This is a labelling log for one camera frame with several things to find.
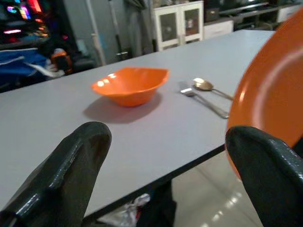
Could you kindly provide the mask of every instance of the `drawer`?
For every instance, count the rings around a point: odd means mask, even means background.
[[[214,38],[233,32],[233,21],[225,21],[213,25],[204,26],[204,39]]]
[[[291,6],[287,8],[280,9],[278,12],[277,22],[281,23],[286,21],[292,14],[300,9],[301,5],[298,6]]]

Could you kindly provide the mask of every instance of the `white cabinet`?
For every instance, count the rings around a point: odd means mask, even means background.
[[[203,1],[154,9],[158,50],[203,39]]]
[[[300,9],[301,5],[297,6],[290,6],[287,8],[280,9],[278,12],[277,22],[281,23],[283,21],[286,21],[292,14],[294,14],[296,11]]]
[[[214,38],[233,32],[233,21],[225,21],[212,25],[204,26],[204,39]]]

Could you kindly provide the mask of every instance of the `blue cloth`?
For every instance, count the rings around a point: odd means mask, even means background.
[[[20,77],[43,76],[26,63],[45,67],[46,58],[36,48],[0,51],[0,86],[16,83]]]

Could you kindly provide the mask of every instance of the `bowl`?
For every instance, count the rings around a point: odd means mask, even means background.
[[[121,106],[150,101],[169,77],[167,69],[123,68],[94,83],[92,90]]]

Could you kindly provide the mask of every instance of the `floor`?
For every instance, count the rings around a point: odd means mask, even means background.
[[[223,152],[173,180],[175,227],[262,227]]]

